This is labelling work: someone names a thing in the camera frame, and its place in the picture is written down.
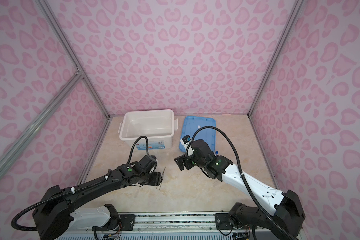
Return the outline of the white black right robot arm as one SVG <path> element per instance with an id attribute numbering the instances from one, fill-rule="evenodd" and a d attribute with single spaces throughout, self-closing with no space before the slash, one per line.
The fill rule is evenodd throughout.
<path id="1" fill-rule="evenodd" d="M 261 227 L 280 240 L 295 240 L 306 218 L 299 196 L 289 190 L 272 188 L 241 171 L 224 156 L 215 155 L 204 140 L 180 140 L 185 154 L 175 158 L 180 170 L 198 167 L 210 179 L 226 183 L 251 197 L 255 207 L 236 203 L 227 214 L 227 225 L 232 229 Z"/>

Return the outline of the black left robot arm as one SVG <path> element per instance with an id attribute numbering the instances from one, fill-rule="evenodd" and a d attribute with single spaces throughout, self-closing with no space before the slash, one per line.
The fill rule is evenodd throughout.
<path id="1" fill-rule="evenodd" d="M 71 213 L 109 192 L 128 186 L 159 186 L 162 174 L 155 171 L 157 164 L 155 156 L 145 155 L 138 162 L 123 164 L 109 170 L 105 176 L 75 186 L 74 192 L 59 186 L 49 188 L 42 201 L 51 200 L 36 207 L 32 213 L 40 239 L 54 240 L 61 236 L 74 220 Z"/>

